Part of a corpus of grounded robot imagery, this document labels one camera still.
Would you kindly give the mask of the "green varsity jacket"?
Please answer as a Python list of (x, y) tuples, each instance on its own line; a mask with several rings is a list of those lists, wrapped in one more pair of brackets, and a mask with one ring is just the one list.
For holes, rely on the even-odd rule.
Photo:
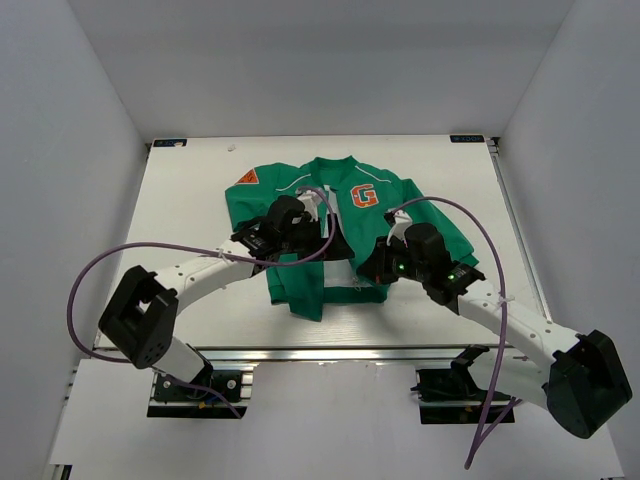
[(319, 321), (327, 304), (386, 300), (387, 287), (372, 284), (357, 275), (356, 270), (371, 254), (376, 239), (388, 234), (390, 227), (384, 214), (402, 204), (408, 206), (407, 212), (414, 222), (430, 223), (437, 228), (453, 260), (470, 266), (478, 263), (470, 241), (441, 210), (424, 200), (413, 180), (401, 179), (389, 170), (353, 157), (317, 157), (301, 166), (273, 163), (252, 168), (225, 191), (232, 226), (264, 215), (279, 196), (294, 196), (303, 186), (324, 190), (329, 202), (320, 205), (318, 212), (321, 216), (335, 212), (355, 257), (292, 266), (294, 258), (287, 255), (281, 258), (281, 266), (267, 269), (272, 304), (285, 304), (298, 317)]

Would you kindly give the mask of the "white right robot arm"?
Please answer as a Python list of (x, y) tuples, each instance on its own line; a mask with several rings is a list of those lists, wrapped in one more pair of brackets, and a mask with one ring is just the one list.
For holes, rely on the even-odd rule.
[(412, 225), (401, 237), (377, 238), (357, 272), (377, 285), (401, 278), (418, 282), (436, 304), (506, 335), (507, 344), (517, 351), (514, 355), (471, 345), (451, 362), (452, 388), (463, 398), (488, 391), (499, 363), (499, 393), (547, 410), (581, 439), (590, 438), (632, 398), (609, 336), (599, 330), (578, 333), (507, 301), (483, 273), (451, 257), (431, 224)]

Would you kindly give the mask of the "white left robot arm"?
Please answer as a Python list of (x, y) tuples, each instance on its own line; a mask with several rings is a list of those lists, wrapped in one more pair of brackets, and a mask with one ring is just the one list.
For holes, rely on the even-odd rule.
[(241, 222), (215, 250), (159, 271), (130, 268), (100, 317), (100, 332), (135, 368), (154, 369), (188, 398), (202, 398), (210, 390), (213, 367), (175, 336), (177, 317), (209, 294), (280, 265), (283, 255), (295, 256), (296, 265), (352, 257), (345, 244), (334, 241), (333, 211), (319, 213), (328, 203), (317, 188), (281, 195), (266, 214)]

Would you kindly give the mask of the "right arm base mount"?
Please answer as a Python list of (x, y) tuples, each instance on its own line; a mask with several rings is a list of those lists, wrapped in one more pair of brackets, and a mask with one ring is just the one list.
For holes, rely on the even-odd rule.
[(471, 376), (471, 368), (489, 361), (496, 349), (471, 344), (454, 348), (411, 348), (414, 366), (410, 398), (423, 425), (475, 425), (487, 399), (487, 389)]

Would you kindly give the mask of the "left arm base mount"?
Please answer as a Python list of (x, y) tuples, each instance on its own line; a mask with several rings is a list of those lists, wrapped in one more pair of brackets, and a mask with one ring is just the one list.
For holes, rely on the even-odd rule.
[(156, 374), (147, 407), (148, 418), (169, 419), (241, 419), (248, 407), (253, 372), (248, 368), (214, 370), (209, 388), (220, 393), (232, 410), (213, 393), (188, 389), (164, 375)]

